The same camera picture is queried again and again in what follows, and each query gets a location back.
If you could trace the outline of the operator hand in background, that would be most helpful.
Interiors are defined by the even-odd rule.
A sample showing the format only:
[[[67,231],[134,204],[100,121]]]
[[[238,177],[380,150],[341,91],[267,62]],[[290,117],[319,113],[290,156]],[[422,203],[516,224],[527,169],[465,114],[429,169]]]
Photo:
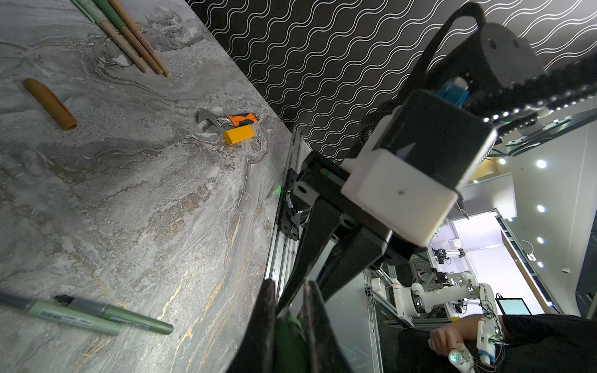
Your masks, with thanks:
[[[477,340],[478,323],[482,315],[468,315],[430,332],[428,346],[438,355],[447,357],[460,343]]]

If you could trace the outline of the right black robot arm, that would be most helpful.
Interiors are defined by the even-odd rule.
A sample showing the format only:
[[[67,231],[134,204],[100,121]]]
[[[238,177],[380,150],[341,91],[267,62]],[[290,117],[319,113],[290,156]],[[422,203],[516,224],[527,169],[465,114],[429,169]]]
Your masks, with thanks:
[[[317,277],[324,299],[387,250],[410,256],[428,246],[511,126],[595,91],[595,56],[547,72],[525,39],[488,23],[478,3],[461,6],[398,94],[360,121],[342,164],[307,155],[286,192],[287,212],[304,227],[278,308],[292,303],[330,241]]]

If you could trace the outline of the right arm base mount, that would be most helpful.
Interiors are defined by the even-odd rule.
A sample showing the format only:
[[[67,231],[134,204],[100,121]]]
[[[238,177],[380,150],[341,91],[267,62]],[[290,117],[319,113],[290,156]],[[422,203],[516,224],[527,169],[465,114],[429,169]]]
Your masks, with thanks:
[[[286,172],[281,189],[281,205],[278,213],[278,228],[289,239],[298,241],[300,230],[306,224],[310,206],[294,194],[298,174],[294,169]]]

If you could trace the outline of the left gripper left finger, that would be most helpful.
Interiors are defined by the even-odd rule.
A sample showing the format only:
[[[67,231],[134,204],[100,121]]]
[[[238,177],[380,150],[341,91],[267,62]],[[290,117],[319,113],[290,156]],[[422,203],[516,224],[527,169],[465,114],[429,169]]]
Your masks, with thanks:
[[[277,321],[276,286],[264,280],[259,290],[247,330],[227,372],[272,372],[275,326]]]

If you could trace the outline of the green pen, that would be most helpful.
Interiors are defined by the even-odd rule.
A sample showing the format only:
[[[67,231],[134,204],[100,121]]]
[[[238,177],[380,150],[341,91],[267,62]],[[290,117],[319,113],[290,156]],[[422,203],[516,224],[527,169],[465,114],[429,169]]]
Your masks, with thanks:
[[[160,320],[141,315],[107,303],[95,302],[70,295],[56,295],[54,300],[70,309],[94,315],[104,320],[148,330],[157,334],[170,335],[174,326]]]
[[[31,317],[73,326],[99,334],[118,336],[123,329],[119,323],[114,323],[94,315],[72,310],[65,306],[59,306],[50,301],[25,298],[6,292],[1,292],[1,306],[20,310]]]

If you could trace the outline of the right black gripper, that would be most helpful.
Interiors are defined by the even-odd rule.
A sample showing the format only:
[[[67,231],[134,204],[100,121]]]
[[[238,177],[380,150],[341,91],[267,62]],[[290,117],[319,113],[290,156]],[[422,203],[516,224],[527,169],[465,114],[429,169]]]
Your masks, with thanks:
[[[292,193],[312,209],[277,312],[290,306],[340,223],[348,230],[358,225],[365,228],[353,231],[332,248],[317,276],[324,302],[382,255],[388,264],[401,266],[415,254],[414,244],[401,239],[341,193],[348,177],[347,171],[318,152],[312,151],[303,161]]]

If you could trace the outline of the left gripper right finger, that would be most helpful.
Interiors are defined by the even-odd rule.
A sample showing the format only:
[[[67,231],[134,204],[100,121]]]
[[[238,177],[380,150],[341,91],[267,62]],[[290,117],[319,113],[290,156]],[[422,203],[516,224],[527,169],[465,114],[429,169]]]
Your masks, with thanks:
[[[302,324],[311,372],[352,372],[334,335],[323,296],[315,281],[304,284]]]

